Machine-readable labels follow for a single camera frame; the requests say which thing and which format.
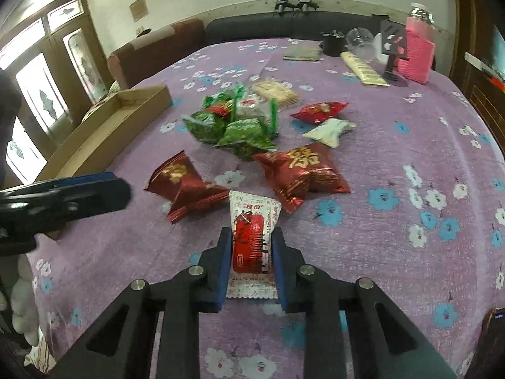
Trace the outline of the clear green-edged pastry packet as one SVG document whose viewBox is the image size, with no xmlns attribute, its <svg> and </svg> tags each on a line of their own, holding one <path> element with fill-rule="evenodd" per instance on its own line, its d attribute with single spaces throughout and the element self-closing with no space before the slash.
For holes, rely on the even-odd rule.
<svg viewBox="0 0 505 379">
<path fill-rule="evenodd" d="M 278 134 L 278 101 L 241 83 L 228 85 L 220 92 L 206 96 L 202 109 L 212 111 L 228 122 L 257 118 L 266 126 L 268 134 Z"/>
</svg>

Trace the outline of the pink covered bottle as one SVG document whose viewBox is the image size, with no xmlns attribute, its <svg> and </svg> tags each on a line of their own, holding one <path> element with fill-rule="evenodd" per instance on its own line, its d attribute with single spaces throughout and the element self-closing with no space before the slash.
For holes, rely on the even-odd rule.
<svg viewBox="0 0 505 379">
<path fill-rule="evenodd" d="M 426 84 L 435 56 L 434 20 L 421 3 L 411 3 L 406 20 L 407 59 L 400 59 L 398 71 L 411 81 Z"/>
</svg>

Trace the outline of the large red gold snack bag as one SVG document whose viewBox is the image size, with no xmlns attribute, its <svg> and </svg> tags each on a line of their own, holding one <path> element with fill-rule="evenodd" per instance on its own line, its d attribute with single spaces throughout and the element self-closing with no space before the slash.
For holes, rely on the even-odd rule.
<svg viewBox="0 0 505 379">
<path fill-rule="evenodd" d="M 258 153 L 264 176 L 288 214 L 306 200 L 308 193 L 349 193 L 350 187 L 331 157 L 331 148 L 320 143 L 286 152 Z"/>
</svg>

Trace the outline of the olive flat booklet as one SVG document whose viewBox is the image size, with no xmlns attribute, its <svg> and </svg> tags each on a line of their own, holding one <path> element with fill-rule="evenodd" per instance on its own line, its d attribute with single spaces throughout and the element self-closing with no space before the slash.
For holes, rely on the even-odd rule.
<svg viewBox="0 0 505 379">
<path fill-rule="evenodd" d="M 317 62 L 323 50 L 319 46 L 293 45 L 284 52 L 282 59 L 285 61 Z"/>
</svg>

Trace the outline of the purple floral tablecloth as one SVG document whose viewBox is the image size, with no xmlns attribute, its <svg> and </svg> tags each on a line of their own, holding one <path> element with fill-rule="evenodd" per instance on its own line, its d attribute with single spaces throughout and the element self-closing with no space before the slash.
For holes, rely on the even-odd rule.
<svg viewBox="0 0 505 379">
<path fill-rule="evenodd" d="M 30 256 L 48 346 L 60 358 L 129 282 L 166 281 L 247 219 L 279 226 L 306 261 L 343 281 L 367 276 L 462 378 L 485 314 L 504 304 L 504 156 L 444 75 L 368 87 L 338 58 L 288 62 L 292 39 L 200 49 L 144 79 L 172 105 L 112 163 L 126 210 L 39 238 Z M 238 85 L 276 81 L 298 105 L 338 101 L 352 128 L 330 157 L 346 193 L 304 192 L 281 206 L 262 165 L 197 140 L 184 118 Z"/>
</svg>

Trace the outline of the small red snack packet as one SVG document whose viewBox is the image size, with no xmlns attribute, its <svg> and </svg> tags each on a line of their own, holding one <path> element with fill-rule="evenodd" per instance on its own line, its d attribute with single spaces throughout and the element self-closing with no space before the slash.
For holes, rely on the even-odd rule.
<svg viewBox="0 0 505 379">
<path fill-rule="evenodd" d="M 322 102 L 305 105 L 299 111 L 291 114 L 291 117 L 309 124 L 320 124 L 338 114 L 348 106 L 348 103 Z"/>
</svg>

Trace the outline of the black phone stand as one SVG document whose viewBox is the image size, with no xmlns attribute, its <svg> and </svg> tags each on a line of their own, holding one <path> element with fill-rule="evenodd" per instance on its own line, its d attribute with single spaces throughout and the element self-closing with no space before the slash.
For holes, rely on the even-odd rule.
<svg viewBox="0 0 505 379">
<path fill-rule="evenodd" d="M 383 79 L 395 87 L 407 87 L 407 81 L 394 72 L 395 62 L 407 58 L 407 33 L 405 27 L 395 21 L 381 21 L 382 53 L 388 56 Z"/>
</svg>

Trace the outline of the clear cracker packet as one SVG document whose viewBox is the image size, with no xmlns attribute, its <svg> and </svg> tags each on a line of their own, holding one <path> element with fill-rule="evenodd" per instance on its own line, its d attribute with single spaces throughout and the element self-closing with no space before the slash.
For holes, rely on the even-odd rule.
<svg viewBox="0 0 505 379">
<path fill-rule="evenodd" d="M 264 99 L 275 100 L 279 110 L 296 106 L 299 100 L 297 93 L 274 80 L 257 81 L 252 84 L 251 89 Z"/>
</svg>

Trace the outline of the clear glass cup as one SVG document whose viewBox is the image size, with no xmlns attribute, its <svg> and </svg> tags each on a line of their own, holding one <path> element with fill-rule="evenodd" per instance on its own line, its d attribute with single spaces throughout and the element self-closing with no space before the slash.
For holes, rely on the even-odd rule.
<svg viewBox="0 0 505 379">
<path fill-rule="evenodd" d="M 355 27 L 346 35 L 347 49 L 355 56 L 369 63 L 376 58 L 374 36 L 363 27 Z"/>
</svg>

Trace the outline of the white red snack packet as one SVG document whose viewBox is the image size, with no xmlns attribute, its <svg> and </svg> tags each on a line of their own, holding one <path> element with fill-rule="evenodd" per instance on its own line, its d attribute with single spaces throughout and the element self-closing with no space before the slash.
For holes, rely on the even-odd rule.
<svg viewBox="0 0 505 379">
<path fill-rule="evenodd" d="M 229 193 L 233 233 L 229 298 L 277 297 L 270 237 L 282 205 L 275 199 L 251 193 Z"/>
</svg>

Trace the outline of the wooden glass door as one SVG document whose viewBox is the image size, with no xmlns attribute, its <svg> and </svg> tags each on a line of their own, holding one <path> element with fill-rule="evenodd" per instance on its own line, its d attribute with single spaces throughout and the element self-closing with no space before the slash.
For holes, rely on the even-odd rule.
<svg viewBox="0 0 505 379">
<path fill-rule="evenodd" d="M 21 92 L 7 163 L 27 184 L 113 82 L 87 0 L 54 0 L 15 25 L 1 38 L 1 68 Z"/>
</svg>

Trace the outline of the white cream snack packet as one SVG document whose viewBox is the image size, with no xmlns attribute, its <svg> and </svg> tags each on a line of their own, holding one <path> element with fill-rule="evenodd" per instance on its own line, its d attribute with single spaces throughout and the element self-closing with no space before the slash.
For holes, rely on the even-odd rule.
<svg viewBox="0 0 505 379">
<path fill-rule="evenodd" d="M 340 145 L 340 137 L 356 127 L 357 125 L 354 122 L 330 118 L 316 128 L 302 134 L 302 136 L 330 148 L 337 148 Z"/>
</svg>

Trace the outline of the green snack bag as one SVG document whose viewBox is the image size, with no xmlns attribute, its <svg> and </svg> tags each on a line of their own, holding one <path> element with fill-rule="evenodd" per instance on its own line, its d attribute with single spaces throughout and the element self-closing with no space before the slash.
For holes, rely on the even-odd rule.
<svg viewBox="0 0 505 379">
<path fill-rule="evenodd" d="M 182 121 L 197 141 L 230 149 L 243 161 L 253 160 L 256 154 L 276 151 L 268 127 L 257 118 L 226 122 L 211 111 L 197 111 L 183 116 Z"/>
</svg>

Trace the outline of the dark red snack bag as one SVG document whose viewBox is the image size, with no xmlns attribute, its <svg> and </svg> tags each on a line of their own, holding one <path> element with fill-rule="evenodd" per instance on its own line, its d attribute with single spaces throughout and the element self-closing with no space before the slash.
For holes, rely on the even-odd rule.
<svg viewBox="0 0 505 379">
<path fill-rule="evenodd" d="M 145 190 L 171 202 L 168 219 L 183 217 L 218 207 L 229 200 L 229 189 L 205 181 L 185 152 L 178 152 L 158 166 Z"/>
</svg>

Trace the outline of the cardboard box tray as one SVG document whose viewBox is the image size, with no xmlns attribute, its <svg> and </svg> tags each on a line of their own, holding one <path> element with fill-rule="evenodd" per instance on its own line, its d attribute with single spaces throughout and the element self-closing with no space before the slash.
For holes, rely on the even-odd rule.
<svg viewBox="0 0 505 379">
<path fill-rule="evenodd" d="M 38 181 L 102 172 L 148 125 L 172 105 L 169 89 L 120 91 L 102 103 L 50 157 Z"/>
</svg>

